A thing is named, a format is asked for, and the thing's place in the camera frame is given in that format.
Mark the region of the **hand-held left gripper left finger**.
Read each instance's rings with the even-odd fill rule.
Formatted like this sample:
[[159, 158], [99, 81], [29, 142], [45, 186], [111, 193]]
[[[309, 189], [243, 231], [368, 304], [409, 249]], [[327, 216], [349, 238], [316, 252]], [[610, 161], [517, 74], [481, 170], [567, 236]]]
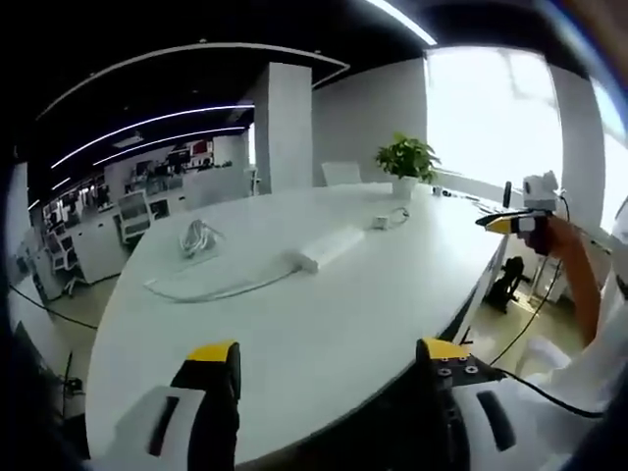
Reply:
[[147, 392], [120, 419], [92, 470], [233, 470], [241, 397], [239, 343], [195, 349], [168, 386]]

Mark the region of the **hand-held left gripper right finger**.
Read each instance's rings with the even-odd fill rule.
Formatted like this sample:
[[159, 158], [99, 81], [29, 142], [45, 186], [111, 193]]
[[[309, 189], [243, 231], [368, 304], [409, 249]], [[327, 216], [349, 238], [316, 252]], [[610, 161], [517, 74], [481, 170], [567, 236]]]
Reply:
[[530, 470], [532, 419], [518, 388], [464, 347], [416, 343], [420, 462], [430, 470]]

